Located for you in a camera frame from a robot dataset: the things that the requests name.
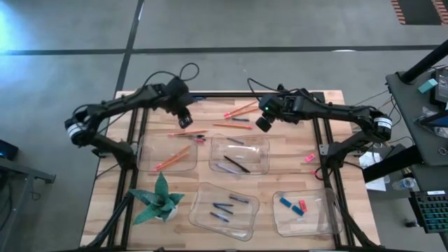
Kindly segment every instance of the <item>wooden table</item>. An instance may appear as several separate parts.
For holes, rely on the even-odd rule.
[[[119,92],[128,95],[132,92]],[[343,104],[342,91],[324,91],[325,100],[334,104]],[[159,220],[150,220],[146,223],[131,227],[128,249],[157,249],[161,246],[166,249],[185,250],[290,250],[290,249],[332,249],[334,248],[331,235],[308,237],[282,237],[274,225],[272,217],[272,196],[276,191],[313,190],[323,188],[323,182],[318,181],[311,174],[319,167],[319,159],[316,158],[306,163],[304,158],[316,150],[316,140],[312,121],[302,121],[298,125],[284,122],[274,122],[269,133],[264,133],[255,125],[261,111],[248,114],[253,130],[234,129],[213,126],[213,123],[223,122],[223,114],[232,109],[252,102],[254,98],[208,98],[205,101],[190,105],[194,123],[188,130],[208,130],[206,137],[215,134],[225,136],[251,135],[267,137],[270,142],[270,171],[263,176],[240,176],[235,178],[231,174],[223,174],[212,171],[209,168],[210,141],[198,148],[197,166],[192,171],[174,174],[166,173],[169,189],[172,193],[184,193],[185,197],[179,204],[177,216],[167,223]],[[109,127],[107,136],[119,141],[126,139],[131,112],[128,112],[115,124]],[[137,117],[136,134],[139,132],[139,120]],[[343,141],[351,135],[350,124],[347,122],[330,121],[335,141]],[[163,110],[150,111],[146,124],[146,134],[166,135],[171,132],[182,132],[177,123],[177,118],[166,114]],[[98,172],[104,171],[114,165],[116,161],[112,157],[101,160]],[[103,228],[110,218],[116,196],[119,168],[113,169],[101,176],[94,184],[92,198],[81,245],[86,245]],[[349,212],[364,233],[375,243],[379,244],[379,238],[375,221],[370,208],[367,190],[361,170],[345,165],[341,169],[342,180]],[[146,171],[139,172],[137,188],[153,191],[157,176]],[[188,215],[196,191],[201,182],[209,182],[216,186],[233,190],[245,195],[252,195],[260,201],[260,209],[255,217],[254,233],[250,240],[239,241],[218,234],[204,228],[191,225]],[[139,200],[134,203],[133,218],[144,209],[144,204]],[[121,225],[119,222],[117,240],[121,238]]]

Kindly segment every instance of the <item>gray floor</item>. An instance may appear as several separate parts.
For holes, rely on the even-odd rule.
[[[136,5],[137,0],[0,1],[0,50],[125,48]],[[424,45],[447,35],[442,26],[398,24],[389,0],[146,0],[134,47]],[[196,62],[201,74],[189,83],[193,90],[247,90],[245,80],[252,77],[273,87],[343,90],[346,103],[356,103],[385,90],[386,74],[407,69],[426,53],[133,55],[123,89],[139,87],[154,71],[177,72]],[[70,143],[63,122],[78,105],[112,98],[122,60],[0,56],[0,139],[20,147],[18,162],[57,174],[51,186],[36,184],[42,198],[28,203],[11,251],[77,247],[98,159],[89,148]],[[158,76],[154,82],[167,80]],[[387,97],[367,104],[380,106]],[[405,135],[403,123],[394,128],[393,139]],[[404,218],[413,218],[407,200],[379,200],[372,208],[382,245],[442,251],[438,236],[402,226]]]

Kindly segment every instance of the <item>succulent plant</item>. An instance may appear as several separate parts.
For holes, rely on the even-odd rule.
[[[135,218],[134,225],[154,217],[160,217],[165,222],[171,211],[176,208],[176,205],[184,196],[180,193],[168,193],[168,182],[162,172],[155,182],[154,192],[139,189],[131,189],[129,192],[146,205],[146,209]]]

